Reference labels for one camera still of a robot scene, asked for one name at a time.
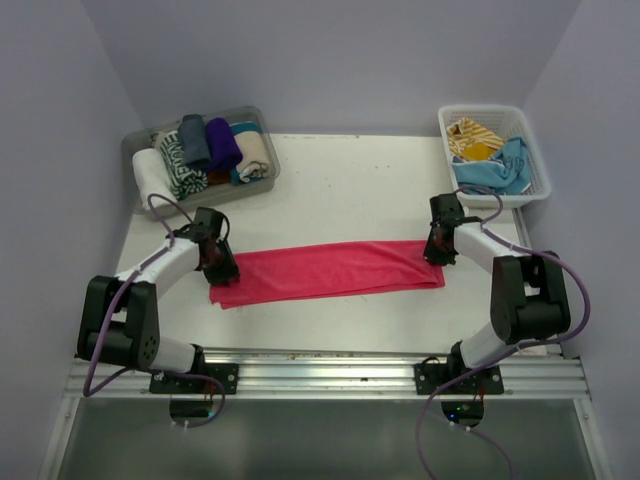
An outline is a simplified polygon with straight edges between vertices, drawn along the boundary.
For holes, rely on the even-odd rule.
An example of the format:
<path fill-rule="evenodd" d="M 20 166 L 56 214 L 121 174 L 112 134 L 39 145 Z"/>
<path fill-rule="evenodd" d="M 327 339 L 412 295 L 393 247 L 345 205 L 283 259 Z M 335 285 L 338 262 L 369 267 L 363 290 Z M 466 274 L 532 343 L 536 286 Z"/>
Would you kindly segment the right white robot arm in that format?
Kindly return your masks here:
<path fill-rule="evenodd" d="M 488 323 L 454 344 L 447 357 L 447 384 L 464 393 L 480 382 L 479 367 L 493 364 L 497 356 L 569 330 L 563 269 L 548 253 L 531 253 L 488 232 L 481 218 L 465 213 L 454 193 L 431 198 L 430 210 L 427 263 L 453 266 L 464 256 L 491 276 Z"/>

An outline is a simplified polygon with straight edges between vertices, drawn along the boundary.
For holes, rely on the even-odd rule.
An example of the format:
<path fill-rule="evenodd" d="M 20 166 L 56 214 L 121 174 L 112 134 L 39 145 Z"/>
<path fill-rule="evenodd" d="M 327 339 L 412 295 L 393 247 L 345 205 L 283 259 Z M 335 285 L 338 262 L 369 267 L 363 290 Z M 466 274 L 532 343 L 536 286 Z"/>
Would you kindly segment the pink towel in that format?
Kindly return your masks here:
<path fill-rule="evenodd" d="M 209 299 L 232 309 L 444 287 L 442 268 L 427 263 L 423 249 L 416 240 L 356 241 L 241 253 L 239 279 L 212 286 Z"/>

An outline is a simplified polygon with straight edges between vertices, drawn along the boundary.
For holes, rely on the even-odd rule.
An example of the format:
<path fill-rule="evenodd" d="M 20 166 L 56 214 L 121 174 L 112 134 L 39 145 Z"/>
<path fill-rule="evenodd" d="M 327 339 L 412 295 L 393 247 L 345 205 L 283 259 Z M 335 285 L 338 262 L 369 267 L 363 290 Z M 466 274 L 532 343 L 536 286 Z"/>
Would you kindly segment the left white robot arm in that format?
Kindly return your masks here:
<path fill-rule="evenodd" d="M 184 276 L 201 273 L 213 287 L 240 279 L 229 246 L 230 222 L 220 211 L 199 207 L 193 220 L 172 230 L 161 247 L 116 276 L 90 280 L 76 355 L 90 362 L 143 372 L 170 372 L 185 392 L 201 390 L 208 379 L 202 348 L 163 337 L 159 299 Z"/>

